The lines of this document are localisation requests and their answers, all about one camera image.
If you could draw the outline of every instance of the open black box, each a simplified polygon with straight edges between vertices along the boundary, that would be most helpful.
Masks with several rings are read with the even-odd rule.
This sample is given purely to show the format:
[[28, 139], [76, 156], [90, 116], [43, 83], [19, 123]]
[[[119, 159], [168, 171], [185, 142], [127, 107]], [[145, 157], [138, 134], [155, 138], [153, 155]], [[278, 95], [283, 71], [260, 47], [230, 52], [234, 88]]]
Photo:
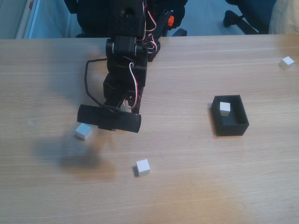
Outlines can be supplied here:
[[[228, 117], [220, 114], [220, 102], [230, 103]], [[240, 136], [249, 126], [240, 95], [215, 96], [211, 106], [212, 117], [218, 136]]]

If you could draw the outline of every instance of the chair leg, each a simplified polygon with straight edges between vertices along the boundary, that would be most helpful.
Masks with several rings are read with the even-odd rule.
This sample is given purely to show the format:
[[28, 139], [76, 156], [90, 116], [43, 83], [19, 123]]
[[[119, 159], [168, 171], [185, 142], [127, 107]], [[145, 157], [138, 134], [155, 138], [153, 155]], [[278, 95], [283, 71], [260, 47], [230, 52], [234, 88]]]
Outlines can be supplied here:
[[239, 23], [243, 18], [244, 18], [244, 16], [238, 16], [236, 13], [228, 10], [225, 12], [223, 25], [224, 25], [224, 27], [237, 25], [237, 23]]
[[239, 0], [225, 0], [228, 4], [237, 6], [239, 4]]
[[224, 27], [229, 27], [232, 25], [237, 25], [244, 34], [246, 35], [254, 35], [258, 34], [255, 29], [253, 29], [247, 22], [243, 20], [244, 16], [238, 16], [236, 13], [232, 11], [226, 11], [225, 17], [223, 20]]
[[184, 29], [178, 29], [172, 36], [187, 36], [187, 31]]
[[78, 34], [78, 35], [76, 36], [76, 38], [86, 38], [86, 35], [85, 35], [85, 34]]

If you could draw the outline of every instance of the office chair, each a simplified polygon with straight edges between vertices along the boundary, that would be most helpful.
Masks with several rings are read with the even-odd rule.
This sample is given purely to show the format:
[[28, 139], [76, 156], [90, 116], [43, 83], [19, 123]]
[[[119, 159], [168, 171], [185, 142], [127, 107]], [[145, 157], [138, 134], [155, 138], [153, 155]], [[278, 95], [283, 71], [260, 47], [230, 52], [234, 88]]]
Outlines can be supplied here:
[[269, 34], [272, 11], [276, 0], [226, 0], [226, 2], [238, 6], [242, 16], [238, 16], [232, 11], [226, 11], [223, 20], [225, 27], [237, 25], [247, 35]]
[[[185, 16], [185, 4], [188, 0], [154, 0], [154, 18], [157, 21], [164, 9], [172, 10], [174, 23], [168, 29], [180, 26]], [[64, 0], [71, 14], [77, 14], [82, 34], [77, 37], [108, 37], [108, 18], [110, 0]], [[186, 31], [179, 31], [176, 35], [187, 35]]]

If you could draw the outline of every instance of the wooden table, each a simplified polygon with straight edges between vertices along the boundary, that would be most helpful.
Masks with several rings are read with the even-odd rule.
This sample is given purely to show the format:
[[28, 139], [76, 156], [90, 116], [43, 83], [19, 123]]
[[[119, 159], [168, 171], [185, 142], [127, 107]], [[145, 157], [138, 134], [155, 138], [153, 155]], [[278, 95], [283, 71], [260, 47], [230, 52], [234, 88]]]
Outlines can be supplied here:
[[[74, 138], [89, 59], [104, 39], [0, 41], [0, 223], [298, 224], [299, 36], [161, 39], [140, 132]], [[106, 62], [90, 89], [103, 100]], [[240, 94], [250, 123], [217, 138], [215, 95]], [[136, 161], [151, 173], [135, 177]]]

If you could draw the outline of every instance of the floor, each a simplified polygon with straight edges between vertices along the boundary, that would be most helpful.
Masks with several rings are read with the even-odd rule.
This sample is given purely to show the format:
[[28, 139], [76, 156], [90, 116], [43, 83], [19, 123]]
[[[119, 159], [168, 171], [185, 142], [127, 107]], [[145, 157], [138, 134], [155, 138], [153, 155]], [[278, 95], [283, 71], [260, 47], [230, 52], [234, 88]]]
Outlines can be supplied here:
[[[225, 0], [188, 0], [185, 17], [179, 28], [187, 30], [188, 36], [243, 35], [237, 26], [223, 26], [222, 21], [227, 10], [241, 15], [237, 6], [229, 5]], [[169, 31], [168, 36], [172, 36], [179, 28]], [[80, 33], [77, 17], [71, 15], [69, 37], [76, 37]]]

